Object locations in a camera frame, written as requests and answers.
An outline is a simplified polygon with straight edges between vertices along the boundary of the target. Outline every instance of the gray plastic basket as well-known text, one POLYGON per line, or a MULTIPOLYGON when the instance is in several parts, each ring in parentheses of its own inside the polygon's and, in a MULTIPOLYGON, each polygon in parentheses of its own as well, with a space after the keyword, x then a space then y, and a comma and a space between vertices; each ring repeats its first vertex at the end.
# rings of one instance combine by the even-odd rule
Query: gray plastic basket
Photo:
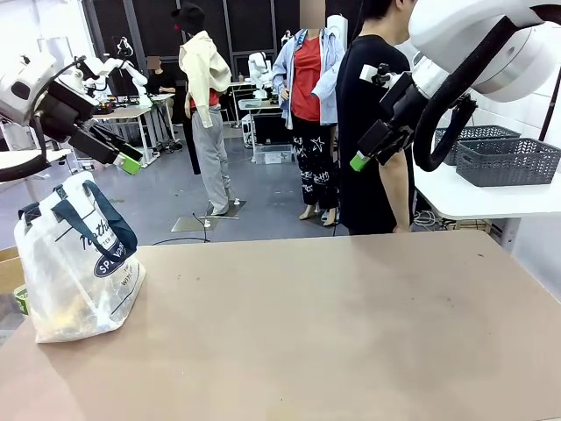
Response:
POLYGON ((456 172, 478 187, 549 184, 561 149, 533 139, 469 140, 458 144, 456 172))
MULTIPOLYGON (((446 133, 446 129, 437 129, 435 131, 435 141, 437 145, 442 140, 442 137, 446 133)), ((458 140, 482 140, 482 139, 511 139, 520 138, 520 133, 513 132, 512 130, 505 129, 499 125, 474 125, 471 127, 466 127, 462 130, 459 135, 458 140)), ((454 146, 446 155, 444 164, 454 166, 456 165, 456 154, 458 152, 458 142, 454 142, 454 146)))

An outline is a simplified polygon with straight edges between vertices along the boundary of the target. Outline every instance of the black t-shirt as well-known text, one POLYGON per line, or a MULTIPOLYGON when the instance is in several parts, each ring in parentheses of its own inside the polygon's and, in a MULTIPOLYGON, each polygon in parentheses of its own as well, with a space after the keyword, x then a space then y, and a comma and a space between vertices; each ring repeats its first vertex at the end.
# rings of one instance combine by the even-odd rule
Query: black t-shirt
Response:
POLYGON ((148 78, 146 90, 149 94, 158 95, 160 88, 177 88, 174 77, 166 72, 162 72, 159 75, 155 72, 152 73, 148 78))
MULTIPOLYGON (((355 39, 341 62, 337 79, 337 114, 341 153, 341 222, 364 234, 390 233, 396 227, 394 213, 380 179, 379 164, 370 163, 357 173, 351 160, 359 150, 359 140, 379 119, 388 116, 380 107, 387 90, 360 79, 365 64, 386 63, 391 72, 409 71, 405 55, 377 35, 355 39)), ((409 208, 415 194, 413 154, 405 151, 409 171, 409 208)))

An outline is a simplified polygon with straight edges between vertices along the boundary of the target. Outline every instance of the person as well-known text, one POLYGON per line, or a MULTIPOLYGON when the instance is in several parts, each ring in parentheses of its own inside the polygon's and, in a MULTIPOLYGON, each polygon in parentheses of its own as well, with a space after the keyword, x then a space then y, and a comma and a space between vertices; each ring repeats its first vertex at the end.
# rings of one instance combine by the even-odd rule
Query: person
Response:
POLYGON ((180 48, 179 64, 189 80, 185 113, 192 120, 202 181, 213 206, 212 215, 224 215, 230 207, 231 179, 218 99, 230 87, 231 71, 204 31, 203 9, 185 2, 172 16, 189 37, 180 48))
POLYGON ((334 177, 331 127, 337 123, 335 83, 344 49, 327 29, 302 29, 280 50, 273 66, 273 86, 280 99, 286 126, 302 176, 306 210, 310 218, 316 205, 329 210, 325 226, 337 219, 337 185, 334 177))
POLYGON ((174 94, 175 88, 177 88, 174 76, 161 68, 160 57, 148 57, 147 59, 148 69, 153 70, 146 85, 148 93, 153 95, 174 94))
POLYGON ((376 161, 357 173, 351 160, 358 142, 379 119, 387 120, 380 99, 387 92, 360 79, 365 65, 385 63, 391 72, 409 71, 396 45, 409 38, 408 23, 415 0, 363 0, 364 24, 345 54, 337 78, 337 114, 341 153, 341 223, 351 235, 409 232, 415 183, 410 148, 376 161))

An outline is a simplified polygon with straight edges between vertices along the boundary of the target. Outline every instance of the black patterned pants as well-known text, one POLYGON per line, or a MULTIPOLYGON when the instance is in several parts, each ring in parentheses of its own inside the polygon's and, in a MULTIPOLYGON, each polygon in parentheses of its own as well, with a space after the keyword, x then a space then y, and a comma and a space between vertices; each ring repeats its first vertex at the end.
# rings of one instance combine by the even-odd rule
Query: black patterned pants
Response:
POLYGON ((293 145, 302 176, 304 203, 322 209, 338 207, 337 187, 331 157, 331 128, 318 121, 292 116, 293 145))

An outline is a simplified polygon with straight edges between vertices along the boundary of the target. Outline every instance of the tote bag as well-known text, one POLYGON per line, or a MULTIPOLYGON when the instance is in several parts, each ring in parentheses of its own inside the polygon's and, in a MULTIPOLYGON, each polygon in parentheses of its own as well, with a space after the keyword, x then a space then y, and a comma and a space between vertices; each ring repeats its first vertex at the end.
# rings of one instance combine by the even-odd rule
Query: tote bag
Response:
POLYGON ((36 341, 113 331, 131 312, 145 269, 137 238, 88 172, 19 212, 14 230, 36 341))

